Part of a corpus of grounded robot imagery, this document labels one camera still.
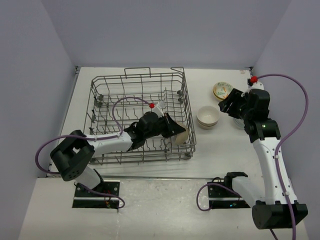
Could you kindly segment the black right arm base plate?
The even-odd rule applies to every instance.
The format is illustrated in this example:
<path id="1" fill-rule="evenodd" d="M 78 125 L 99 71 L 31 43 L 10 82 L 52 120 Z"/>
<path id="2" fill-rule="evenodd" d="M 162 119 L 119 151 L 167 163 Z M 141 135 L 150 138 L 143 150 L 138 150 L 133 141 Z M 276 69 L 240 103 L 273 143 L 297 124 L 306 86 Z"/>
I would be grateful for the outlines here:
<path id="1" fill-rule="evenodd" d="M 207 187 L 209 209 L 248 209 L 250 206 L 237 194 L 234 194 L 223 187 L 228 186 L 220 177 L 215 177 L 213 180 L 207 182 L 208 184 L 214 183 Z"/>

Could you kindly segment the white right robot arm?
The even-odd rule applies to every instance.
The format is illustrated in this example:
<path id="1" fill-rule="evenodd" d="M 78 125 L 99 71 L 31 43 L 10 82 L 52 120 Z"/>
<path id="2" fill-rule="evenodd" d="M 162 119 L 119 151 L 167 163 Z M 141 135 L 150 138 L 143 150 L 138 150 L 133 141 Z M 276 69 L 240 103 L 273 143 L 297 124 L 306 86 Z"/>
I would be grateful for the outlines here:
<path id="1" fill-rule="evenodd" d="M 227 196 L 240 195 L 250 206 L 252 219 L 259 230 L 294 229 L 308 214 L 299 203 L 288 178 L 280 148 L 281 134 L 275 120 L 269 118 L 270 94 L 262 89 L 242 92 L 233 89 L 218 106 L 230 117 L 243 120 L 261 168 L 264 193 L 244 172 L 228 172 L 223 191 Z"/>

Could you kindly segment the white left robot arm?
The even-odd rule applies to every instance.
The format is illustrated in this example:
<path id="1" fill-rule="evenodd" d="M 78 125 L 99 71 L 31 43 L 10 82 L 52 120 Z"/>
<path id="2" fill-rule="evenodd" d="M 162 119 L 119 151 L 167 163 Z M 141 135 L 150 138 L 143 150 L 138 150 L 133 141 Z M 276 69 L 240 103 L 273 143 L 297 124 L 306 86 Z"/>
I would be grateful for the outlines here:
<path id="1" fill-rule="evenodd" d="M 85 135 L 81 130 L 75 130 L 51 151 L 50 158 L 65 182 L 74 180 L 97 197 L 103 193 L 104 184 L 99 173 L 88 166 L 91 159 L 103 154 L 136 150 L 147 139 L 157 136 L 174 138 L 181 145 L 189 137 L 189 131 L 168 113 L 158 116 L 149 111 L 117 133 L 97 136 Z"/>

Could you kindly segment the yellow green patterned bowl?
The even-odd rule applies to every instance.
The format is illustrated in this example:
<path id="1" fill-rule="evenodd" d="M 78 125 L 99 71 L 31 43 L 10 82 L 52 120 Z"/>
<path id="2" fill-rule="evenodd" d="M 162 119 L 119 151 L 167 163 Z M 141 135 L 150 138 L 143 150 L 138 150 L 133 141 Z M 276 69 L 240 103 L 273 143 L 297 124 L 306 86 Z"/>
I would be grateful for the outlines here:
<path id="1" fill-rule="evenodd" d="M 228 97 L 228 94 L 227 95 L 222 95 L 222 96 L 218 96 L 218 95 L 214 94 L 214 97 L 219 101 L 223 101 Z"/>

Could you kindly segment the cream floral patterned bowl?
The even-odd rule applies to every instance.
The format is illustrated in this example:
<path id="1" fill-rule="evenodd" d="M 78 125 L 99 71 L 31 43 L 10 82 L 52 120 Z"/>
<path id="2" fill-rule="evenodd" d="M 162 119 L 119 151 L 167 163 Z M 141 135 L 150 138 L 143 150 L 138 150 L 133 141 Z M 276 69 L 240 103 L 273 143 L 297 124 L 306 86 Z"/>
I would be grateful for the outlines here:
<path id="1" fill-rule="evenodd" d="M 221 82 L 217 82 L 213 86 L 212 92 L 214 95 L 217 95 L 217 96 L 225 96 L 225 95 L 229 95 L 233 88 L 234 87 L 231 84 L 221 81 Z"/>

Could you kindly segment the beige bowl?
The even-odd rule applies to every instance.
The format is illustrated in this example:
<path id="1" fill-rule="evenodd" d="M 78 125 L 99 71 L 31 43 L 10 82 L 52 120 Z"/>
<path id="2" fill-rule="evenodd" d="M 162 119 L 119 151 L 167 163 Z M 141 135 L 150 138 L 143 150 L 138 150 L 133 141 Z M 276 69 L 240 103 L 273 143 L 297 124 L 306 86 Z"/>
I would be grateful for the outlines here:
<path id="1" fill-rule="evenodd" d="M 213 122 L 213 123 L 204 123 L 202 121 L 200 121 L 200 119 L 197 119 L 197 124 L 201 129 L 204 130 L 210 130 L 213 129 L 216 125 L 217 125 L 218 121 Z"/>
<path id="2" fill-rule="evenodd" d="M 200 119 L 200 121 L 204 122 L 205 124 L 214 123 L 219 121 L 220 111 L 214 106 L 203 106 L 197 111 L 196 118 Z"/>
<path id="3" fill-rule="evenodd" d="M 189 137 L 189 130 L 186 127 L 186 125 L 184 125 L 182 122 L 177 121 L 176 123 L 182 128 L 184 128 L 185 131 L 176 135 L 173 143 L 178 146 L 184 145 Z"/>

